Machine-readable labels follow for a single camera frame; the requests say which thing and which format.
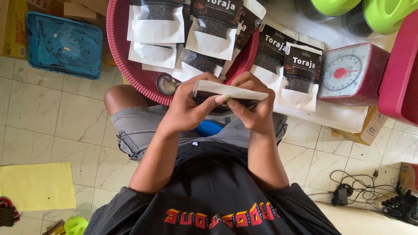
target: shorts pocket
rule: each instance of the shorts pocket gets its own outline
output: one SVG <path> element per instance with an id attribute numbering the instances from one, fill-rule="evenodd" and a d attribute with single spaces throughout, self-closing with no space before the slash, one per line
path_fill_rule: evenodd
<path id="1" fill-rule="evenodd" d="M 287 126 L 288 126 L 288 124 L 284 120 L 281 120 L 279 125 L 277 126 L 277 128 L 275 130 L 277 144 L 279 144 L 280 141 L 282 141 L 283 137 L 285 136 Z"/>
<path id="2" fill-rule="evenodd" d="M 132 141 L 132 139 L 124 131 L 119 131 L 117 142 L 119 143 L 119 149 L 126 153 L 131 160 L 140 162 L 144 156 L 144 151 L 140 151 L 138 146 Z"/>

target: pink plastic container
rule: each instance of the pink plastic container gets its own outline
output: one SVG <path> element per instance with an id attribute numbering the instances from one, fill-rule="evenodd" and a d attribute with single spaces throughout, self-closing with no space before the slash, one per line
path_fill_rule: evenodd
<path id="1" fill-rule="evenodd" d="M 130 41 L 126 40 L 129 15 L 129 0 L 110 0 L 107 9 L 107 37 L 117 66 L 126 79 L 143 95 L 169 106 L 173 95 L 162 95 L 155 84 L 160 72 L 142 70 L 141 63 L 128 60 Z M 228 71 L 225 81 L 230 84 L 239 74 L 249 71 L 257 55 L 258 30 L 244 47 Z"/>
<path id="2" fill-rule="evenodd" d="M 380 87 L 382 114 L 418 125 L 418 10 L 405 18 L 398 32 Z"/>

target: blue plastic tray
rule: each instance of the blue plastic tray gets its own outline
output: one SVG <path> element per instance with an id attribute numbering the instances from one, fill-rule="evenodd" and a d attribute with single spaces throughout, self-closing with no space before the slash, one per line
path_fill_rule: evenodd
<path id="1" fill-rule="evenodd" d="M 102 59 L 100 28 L 30 11 L 26 14 L 28 63 L 37 69 L 97 80 Z"/>

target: green lid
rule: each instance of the green lid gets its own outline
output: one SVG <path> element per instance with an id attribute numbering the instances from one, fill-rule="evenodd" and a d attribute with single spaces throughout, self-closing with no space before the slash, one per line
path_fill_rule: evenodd
<path id="1" fill-rule="evenodd" d="M 364 0 L 369 26 L 383 35 L 398 32 L 403 19 L 416 9 L 418 0 Z"/>
<path id="2" fill-rule="evenodd" d="M 340 16 L 353 9 L 361 0 L 311 0 L 316 9 L 327 16 Z"/>
<path id="3" fill-rule="evenodd" d="M 89 222 L 81 216 L 72 216 L 64 224 L 66 235 L 83 235 Z"/>

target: hand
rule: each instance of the hand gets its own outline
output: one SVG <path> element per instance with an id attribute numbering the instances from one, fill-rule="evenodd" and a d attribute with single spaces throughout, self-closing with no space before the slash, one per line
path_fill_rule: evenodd
<path id="1" fill-rule="evenodd" d="M 169 134 L 193 130 L 205 119 L 210 111 L 227 100 L 227 96 L 214 95 L 200 105 L 196 105 L 193 100 L 193 87 L 194 83 L 199 80 L 208 80 L 222 84 L 221 80 L 209 72 L 183 82 L 177 88 L 170 108 L 160 123 L 161 128 Z"/>
<path id="2" fill-rule="evenodd" d="M 241 119 L 245 127 L 259 134 L 274 133 L 273 127 L 273 104 L 275 93 L 272 89 L 267 88 L 258 78 L 252 73 L 245 72 L 237 76 L 231 83 L 234 87 L 240 87 L 257 92 L 264 92 L 268 97 L 262 100 L 251 110 L 236 100 L 229 99 L 227 101 L 228 107 L 234 114 Z"/>

